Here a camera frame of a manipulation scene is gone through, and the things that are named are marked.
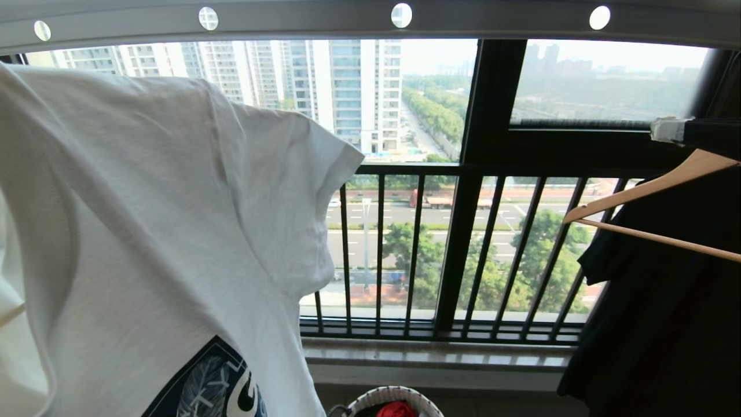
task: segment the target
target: laundry basket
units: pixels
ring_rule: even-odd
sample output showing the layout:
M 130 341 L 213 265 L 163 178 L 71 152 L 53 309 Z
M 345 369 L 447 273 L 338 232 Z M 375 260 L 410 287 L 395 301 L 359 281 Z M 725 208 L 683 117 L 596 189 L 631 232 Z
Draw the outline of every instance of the laundry basket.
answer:
M 411 388 L 399 386 L 373 388 L 347 407 L 334 407 L 328 413 L 328 417 L 355 417 L 357 413 L 368 407 L 392 401 L 408 402 L 418 412 L 419 417 L 444 417 L 427 397 Z

